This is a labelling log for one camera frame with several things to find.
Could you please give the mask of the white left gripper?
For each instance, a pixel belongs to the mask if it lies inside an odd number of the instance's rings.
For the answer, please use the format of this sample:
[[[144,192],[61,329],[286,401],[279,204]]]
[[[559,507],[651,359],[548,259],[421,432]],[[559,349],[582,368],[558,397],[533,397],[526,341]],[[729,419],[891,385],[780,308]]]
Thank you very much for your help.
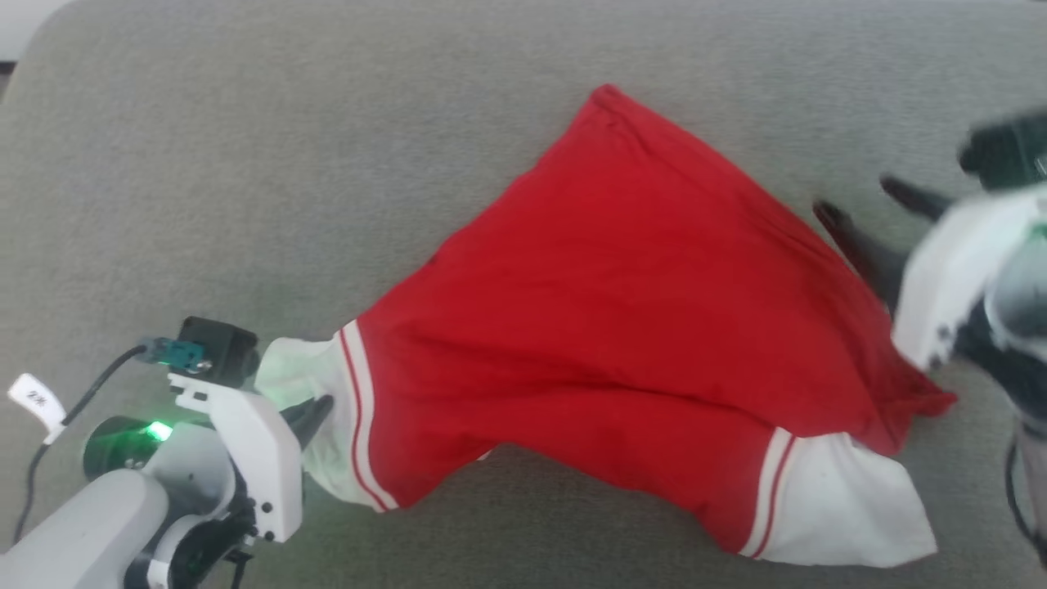
[[[175,403],[205,414],[255,502],[258,533],[285,543],[303,522],[302,451],[335,406],[330,395],[285,407],[265,397],[179,373],[168,375]]]

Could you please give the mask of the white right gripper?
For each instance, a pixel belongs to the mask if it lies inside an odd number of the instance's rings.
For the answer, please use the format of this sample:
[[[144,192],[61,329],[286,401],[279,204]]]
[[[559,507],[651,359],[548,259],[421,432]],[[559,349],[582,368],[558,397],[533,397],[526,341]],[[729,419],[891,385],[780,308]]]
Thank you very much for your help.
[[[981,299],[992,302],[1007,265],[1047,225],[1047,186],[957,204],[892,175],[883,175],[879,187],[905,211],[934,223],[908,260],[828,201],[815,201],[814,216],[879,301],[896,307],[892,342],[906,361],[927,370],[950,358],[954,345],[946,338],[957,338]]]

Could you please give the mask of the red white-trimmed shorts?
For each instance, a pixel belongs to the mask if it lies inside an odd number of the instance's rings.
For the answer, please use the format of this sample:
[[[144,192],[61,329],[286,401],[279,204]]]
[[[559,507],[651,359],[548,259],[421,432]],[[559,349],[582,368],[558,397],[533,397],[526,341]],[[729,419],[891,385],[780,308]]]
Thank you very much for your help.
[[[937,551],[895,460],[956,402],[874,292],[714,149],[612,85],[329,340],[280,338],[281,407],[333,398],[304,469],[407,508],[515,444],[700,522],[722,551],[892,568]]]

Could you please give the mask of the grey fabric sofa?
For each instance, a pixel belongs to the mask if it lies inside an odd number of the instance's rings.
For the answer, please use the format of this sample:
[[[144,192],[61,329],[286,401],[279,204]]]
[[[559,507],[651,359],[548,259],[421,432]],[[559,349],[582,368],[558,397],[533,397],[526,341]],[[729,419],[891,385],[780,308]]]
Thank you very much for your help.
[[[186,316],[325,339],[414,272],[614,83],[811,221],[897,249],[972,124],[1047,105],[1047,2],[77,0],[0,98],[0,556],[41,425]],[[905,446],[939,552],[892,569],[719,551],[684,512],[517,447],[378,515],[307,485],[244,589],[1047,589],[1013,526],[1004,395],[973,366]]]

